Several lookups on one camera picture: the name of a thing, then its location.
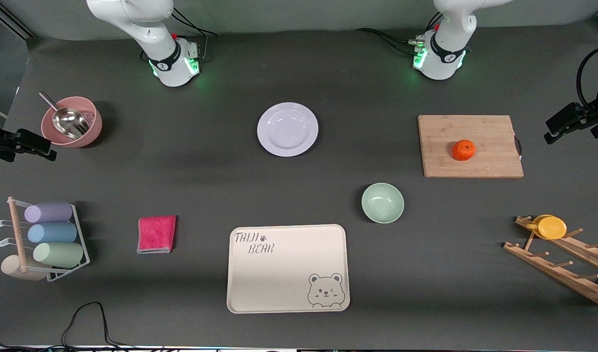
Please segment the orange fruit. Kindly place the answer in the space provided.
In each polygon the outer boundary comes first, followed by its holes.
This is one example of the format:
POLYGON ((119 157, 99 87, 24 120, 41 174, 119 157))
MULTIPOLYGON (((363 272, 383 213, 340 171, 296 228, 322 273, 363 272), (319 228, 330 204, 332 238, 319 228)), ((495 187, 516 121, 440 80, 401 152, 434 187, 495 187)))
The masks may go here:
POLYGON ((464 162, 475 156, 477 147, 470 140, 462 139, 455 142, 451 148, 451 156, 456 161, 464 162))

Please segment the white round plate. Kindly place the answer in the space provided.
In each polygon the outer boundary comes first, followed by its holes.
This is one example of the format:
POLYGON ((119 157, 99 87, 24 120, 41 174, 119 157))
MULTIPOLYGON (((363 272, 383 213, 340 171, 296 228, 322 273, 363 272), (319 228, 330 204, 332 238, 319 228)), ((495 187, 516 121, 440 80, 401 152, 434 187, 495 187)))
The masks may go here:
POLYGON ((316 143, 319 122, 316 115, 300 103, 277 103, 259 118, 257 135, 260 145, 270 154, 299 156, 316 143))

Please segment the metal scoop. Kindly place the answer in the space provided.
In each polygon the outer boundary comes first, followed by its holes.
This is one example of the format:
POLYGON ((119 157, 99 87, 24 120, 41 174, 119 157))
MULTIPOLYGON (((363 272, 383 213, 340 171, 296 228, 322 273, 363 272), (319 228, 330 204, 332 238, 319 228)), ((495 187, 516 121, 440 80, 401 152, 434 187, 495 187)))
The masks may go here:
POLYGON ((39 95, 54 110, 51 122, 61 134, 71 140, 77 140, 89 131, 89 124, 80 111, 58 105, 44 91, 39 91, 39 95))

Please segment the pink bowl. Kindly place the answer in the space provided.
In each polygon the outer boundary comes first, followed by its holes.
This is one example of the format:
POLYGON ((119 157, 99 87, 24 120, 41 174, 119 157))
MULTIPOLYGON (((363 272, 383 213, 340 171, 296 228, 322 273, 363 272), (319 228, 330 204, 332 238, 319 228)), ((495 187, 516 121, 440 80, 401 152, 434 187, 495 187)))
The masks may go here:
POLYGON ((64 136, 64 134, 60 133, 54 127, 51 121, 55 110, 48 109, 45 112, 40 125, 40 130, 44 138, 50 140, 53 145, 69 149, 80 149, 89 146, 91 143, 97 140, 102 131, 103 120, 100 112, 91 100, 81 96, 72 96, 60 100, 58 105, 71 107, 73 109, 79 110, 82 114, 88 114, 89 131, 77 140, 72 140, 64 136))

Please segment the purple cup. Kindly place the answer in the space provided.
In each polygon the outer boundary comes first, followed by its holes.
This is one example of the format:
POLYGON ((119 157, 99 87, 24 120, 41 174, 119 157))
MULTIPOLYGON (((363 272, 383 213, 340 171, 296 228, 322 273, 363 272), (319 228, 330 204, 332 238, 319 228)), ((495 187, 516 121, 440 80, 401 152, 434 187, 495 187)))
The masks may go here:
POLYGON ((72 207, 67 202, 36 203, 24 210, 24 218, 29 223, 68 222, 72 216, 72 207))

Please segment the wooden cutting board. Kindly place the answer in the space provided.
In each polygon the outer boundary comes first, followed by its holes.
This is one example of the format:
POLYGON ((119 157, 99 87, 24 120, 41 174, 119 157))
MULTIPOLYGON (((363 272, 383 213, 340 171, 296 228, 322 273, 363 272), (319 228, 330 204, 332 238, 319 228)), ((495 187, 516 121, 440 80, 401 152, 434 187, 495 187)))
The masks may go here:
POLYGON ((522 178, 511 118, 487 114, 422 114, 418 133, 424 176, 433 178, 522 178), (453 158, 453 145, 469 140, 476 152, 453 158))

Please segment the blue cup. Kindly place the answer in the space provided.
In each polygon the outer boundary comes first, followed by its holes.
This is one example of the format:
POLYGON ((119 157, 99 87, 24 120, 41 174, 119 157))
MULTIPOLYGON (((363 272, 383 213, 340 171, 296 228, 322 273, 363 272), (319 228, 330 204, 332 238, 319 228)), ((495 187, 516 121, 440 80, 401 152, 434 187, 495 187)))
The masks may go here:
POLYGON ((31 226, 27 238, 32 243, 70 243, 75 241, 77 233, 77 226, 71 222, 46 222, 31 226))

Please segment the yellow mug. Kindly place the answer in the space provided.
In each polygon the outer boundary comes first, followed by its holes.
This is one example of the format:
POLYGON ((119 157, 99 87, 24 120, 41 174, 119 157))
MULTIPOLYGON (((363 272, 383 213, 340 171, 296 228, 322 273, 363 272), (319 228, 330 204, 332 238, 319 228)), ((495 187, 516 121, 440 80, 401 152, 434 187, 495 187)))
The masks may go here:
POLYGON ((553 215, 540 215, 527 223, 525 227, 541 239, 555 240, 567 234, 566 223, 553 215))

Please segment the beige cup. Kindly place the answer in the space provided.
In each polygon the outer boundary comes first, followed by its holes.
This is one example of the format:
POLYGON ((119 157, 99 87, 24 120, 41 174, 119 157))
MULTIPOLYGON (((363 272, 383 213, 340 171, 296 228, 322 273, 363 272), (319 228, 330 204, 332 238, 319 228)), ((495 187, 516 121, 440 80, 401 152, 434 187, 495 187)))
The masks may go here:
POLYGON ((8 256, 7 258, 3 259, 0 265, 1 271, 13 278, 24 279, 27 281, 39 281, 46 278, 49 273, 47 272, 35 272, 29 271, 23 274, 22 270, 20 269, 20 259, 17 254, 13 254, 8 256))

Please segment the pale green cup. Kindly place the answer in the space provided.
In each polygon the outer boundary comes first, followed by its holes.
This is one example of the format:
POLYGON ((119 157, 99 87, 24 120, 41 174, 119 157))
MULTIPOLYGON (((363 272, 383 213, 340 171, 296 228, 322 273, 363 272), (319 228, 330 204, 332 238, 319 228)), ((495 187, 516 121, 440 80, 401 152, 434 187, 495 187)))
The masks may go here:
POLYGON ((35 261, 64 269, 74 268, 81 262, 83 256, 82 246, 73 242, 45 242, 40 243, 33 250, 35 261))

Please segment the pink folded cloth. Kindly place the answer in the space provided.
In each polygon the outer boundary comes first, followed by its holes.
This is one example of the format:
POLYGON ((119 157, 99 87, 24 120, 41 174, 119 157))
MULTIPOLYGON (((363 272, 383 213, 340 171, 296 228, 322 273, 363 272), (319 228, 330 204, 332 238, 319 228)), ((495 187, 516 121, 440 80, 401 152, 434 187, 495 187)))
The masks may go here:
POLYGON ((138 219, 137 254, 166 254, 174 248, 178 216, 155 216, 138 219))

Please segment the wooden mug rack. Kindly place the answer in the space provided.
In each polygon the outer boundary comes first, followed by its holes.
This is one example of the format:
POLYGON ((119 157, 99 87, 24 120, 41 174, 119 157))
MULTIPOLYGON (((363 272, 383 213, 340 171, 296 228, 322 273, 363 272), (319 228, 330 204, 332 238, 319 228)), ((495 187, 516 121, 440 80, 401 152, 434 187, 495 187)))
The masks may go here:
POLYGON ((541 239, 526 228, 526 224, 532 223, 534 218, 532 216, 517 216, 514 222, 516 225, 529 231, 529 236, 524 245, 506 242, 503 248, 525 263, 535 267, 547 276, 557 280, 598 305, 598 243, 586 243, 576 239, 576 236, 583 232, 582 228, 572 231, 567 229, 567 234, 560 239, 541 239), (597 272, 594 274, 577 274, 569 269, 569 266, 574 264, 572 260, 553 263, 548 259, 550 255, 548 251, 540 253, 531 252, 531 245, 536 239, 552 243, 574 258, 591 265, 597 272))

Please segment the light green bowl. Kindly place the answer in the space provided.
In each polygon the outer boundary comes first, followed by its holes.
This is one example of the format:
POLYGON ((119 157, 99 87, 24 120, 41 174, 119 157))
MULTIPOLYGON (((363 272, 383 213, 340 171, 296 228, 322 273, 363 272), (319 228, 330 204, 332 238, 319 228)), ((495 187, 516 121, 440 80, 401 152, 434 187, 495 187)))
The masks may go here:
POLYGON ((375 223, 399 220, 405 208, 402 193, 389 183, 373 183, 361 196, 361 207, 368 219, 375 223))

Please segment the beige bear print tray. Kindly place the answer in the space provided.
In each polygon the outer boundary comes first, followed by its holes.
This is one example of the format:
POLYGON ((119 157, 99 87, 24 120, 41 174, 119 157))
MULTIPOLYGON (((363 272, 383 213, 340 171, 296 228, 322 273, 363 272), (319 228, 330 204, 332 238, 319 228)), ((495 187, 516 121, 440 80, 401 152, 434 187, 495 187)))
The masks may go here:
POLYGON ((230 234, 230 312, 339 312, 350 299, 341 225, 239 227, 230 234))

